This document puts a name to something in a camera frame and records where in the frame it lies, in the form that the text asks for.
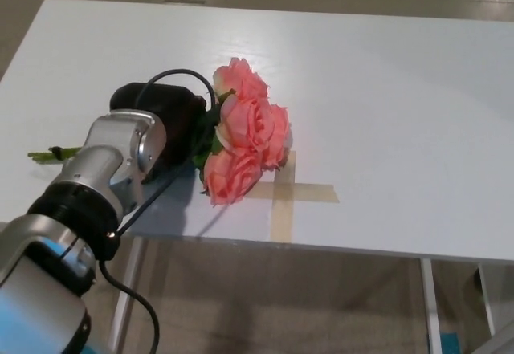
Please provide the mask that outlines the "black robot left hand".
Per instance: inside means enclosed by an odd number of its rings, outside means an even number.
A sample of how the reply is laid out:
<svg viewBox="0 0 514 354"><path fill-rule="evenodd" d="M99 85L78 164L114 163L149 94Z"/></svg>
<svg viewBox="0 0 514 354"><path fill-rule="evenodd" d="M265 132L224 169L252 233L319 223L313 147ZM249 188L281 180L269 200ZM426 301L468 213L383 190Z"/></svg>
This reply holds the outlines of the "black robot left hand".
<svg viewBox="0 0 514 354"><path fill-rule="evenodd" d="M202 126L200 121L206 112L206 101L186 87L158 83L149 88L140 104L136 104L143 87L143 83L129 83L120 87L112 95L109 108L151 112L165 126L166 145L144 180L148 184L190 159L190 152Z"/></svg>

